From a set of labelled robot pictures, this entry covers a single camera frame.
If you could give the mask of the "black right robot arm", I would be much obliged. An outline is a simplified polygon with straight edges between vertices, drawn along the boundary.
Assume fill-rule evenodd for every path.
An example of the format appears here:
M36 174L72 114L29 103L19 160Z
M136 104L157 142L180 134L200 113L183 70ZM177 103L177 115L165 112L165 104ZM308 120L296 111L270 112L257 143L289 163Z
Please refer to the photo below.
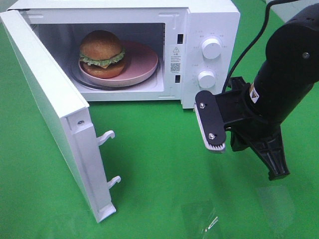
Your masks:
M319 80L319 6L312 4L278 28L266 61L243 92L245 119L231 125L234 151L247 147L269 169L269 179L289 174L281 123Z

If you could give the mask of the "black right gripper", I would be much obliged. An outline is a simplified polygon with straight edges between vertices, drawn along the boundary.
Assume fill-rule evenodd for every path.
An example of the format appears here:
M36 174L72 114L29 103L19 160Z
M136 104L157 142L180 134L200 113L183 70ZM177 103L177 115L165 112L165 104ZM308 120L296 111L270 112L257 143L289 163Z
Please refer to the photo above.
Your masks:
M235 112L231 115L236 116L236 120L229 125L232 150L252 148L268 168L269 180L283 179L290 174L280 127L283 111L270 104L257 111L248 96L250 86L242 76L231 77L227 83L235 99Z

